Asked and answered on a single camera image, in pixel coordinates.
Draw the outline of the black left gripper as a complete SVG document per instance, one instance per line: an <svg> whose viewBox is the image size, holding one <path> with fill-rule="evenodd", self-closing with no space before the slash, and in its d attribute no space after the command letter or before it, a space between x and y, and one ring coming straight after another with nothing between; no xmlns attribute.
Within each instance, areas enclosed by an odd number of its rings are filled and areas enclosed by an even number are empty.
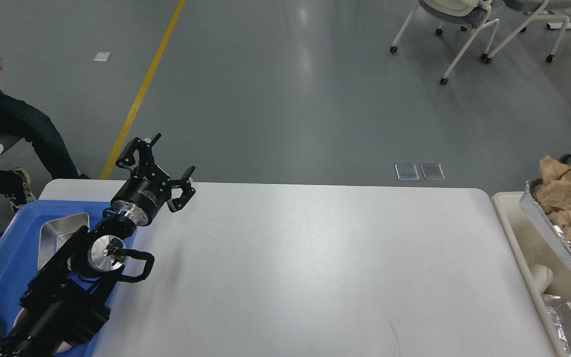
<svg viewBox="0 0 571 357"><path fill-rule="evenodd" d="M179 212L196 193L192 175L196 170L190 166L180 179L164 176L156 165L152 147L162 134L157 133L149 141L136 137L129 141L118 155L115 165L130 172L127 181L111 200L114 212L130 218L137 226L148 226L157 216L165 202L170 212ZM179 197L171 197L171 190L180 189Z"/></svg>

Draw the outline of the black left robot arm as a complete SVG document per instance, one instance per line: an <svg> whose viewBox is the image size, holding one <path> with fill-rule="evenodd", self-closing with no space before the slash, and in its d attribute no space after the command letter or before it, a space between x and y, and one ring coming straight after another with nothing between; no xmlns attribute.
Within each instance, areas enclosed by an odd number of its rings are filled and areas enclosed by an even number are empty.
<svg viewBox="0 0 571 357"><path fill-rule="evenodd" d="M94 228L80 226L28 284L17 323L0 341L0 357L53 357L62 344L88 343L110 318L107 305L118 282L149 277L152 253L127 248L125 240L148 226L163 205L183 209L196 190L190 166L173 180L155 162L150 140L129 141L115 164L130 172Z"/></svg>

